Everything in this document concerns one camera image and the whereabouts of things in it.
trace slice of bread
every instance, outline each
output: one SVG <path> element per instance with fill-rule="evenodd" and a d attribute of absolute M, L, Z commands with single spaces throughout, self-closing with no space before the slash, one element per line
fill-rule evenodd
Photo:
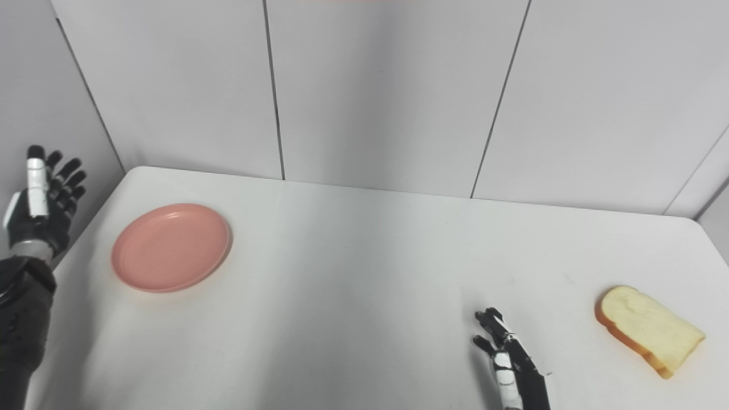
<path fill-rule="evenodd" d="M 653 298 L 629 286 L 608 290 L 595 307 L 597 320 L 670 379 L 706 335 Z"/>

